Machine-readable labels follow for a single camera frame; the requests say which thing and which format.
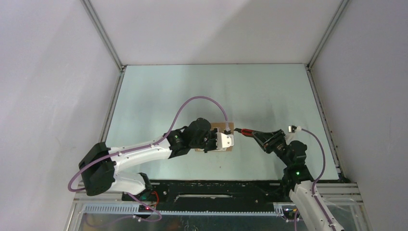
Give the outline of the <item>red black utility knife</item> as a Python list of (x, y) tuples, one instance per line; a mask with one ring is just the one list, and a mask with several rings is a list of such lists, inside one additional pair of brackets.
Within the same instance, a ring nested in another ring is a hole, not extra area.
[(254, 130), (247, 129), (247, 128), (235, 128), (234, 131), (246, 136), (246, 137), (253, 137)]

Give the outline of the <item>brown cardboard express box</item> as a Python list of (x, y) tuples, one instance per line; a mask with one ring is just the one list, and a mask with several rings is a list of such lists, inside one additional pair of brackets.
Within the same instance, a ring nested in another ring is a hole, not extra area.
[[(228, 126), (229, 126), (229, 130), (227, 130), (227, 127), (226, 127), (226, 123), (225, 123), (225, 122), (211, 123), (211, 129), (212, 129), (212, 128), (219, 128), (219, 130), (220, 130), (221, 133), (224, 133), (224, 134), (233, 134), (233, 135), (234, 135), (234, 131), (233, 131), (234, 126), (233, 126), (233, 123), (228, 123)], [(196, 148), (195, 151), (197, 151), (197, 152), (203, 152), (200, 148)]]

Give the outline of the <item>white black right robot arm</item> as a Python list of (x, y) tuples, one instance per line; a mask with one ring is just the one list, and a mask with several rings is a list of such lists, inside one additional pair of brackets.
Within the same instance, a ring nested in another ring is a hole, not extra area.
[(317, 182), (326, 166), (324, 150), (321, 149), (322, 171), (314, 179), (306, 165), (306, 144), (298, 140), (287, 143), (286, 134), (282, 130), (252, 131), (251, 137), (264, 152), (274, 153), (286, 165), (280, 182), (280, 196), (296, 205), (294, 228), (297, 229), (297, 215), (300, 215), (309, 231), (343, 231), (344, 227), (330, 212), (317, 190)]

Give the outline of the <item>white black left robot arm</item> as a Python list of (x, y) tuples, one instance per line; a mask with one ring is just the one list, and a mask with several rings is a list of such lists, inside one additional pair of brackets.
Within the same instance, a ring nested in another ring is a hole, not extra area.
[(126, 173), (126, 169), (150, 161), (183, 156), (192, 149), (207, 153), (225, 151), (233, 145), (231, 131), (213, 128), (206, 119), (198, 118), (157, 141), (111, 148), (99, 142), (89, 150), (78, 167), (88, 196), (106, 191), (126, 192), (144, 201), (152, 194), (149, 178), (142, 172)]

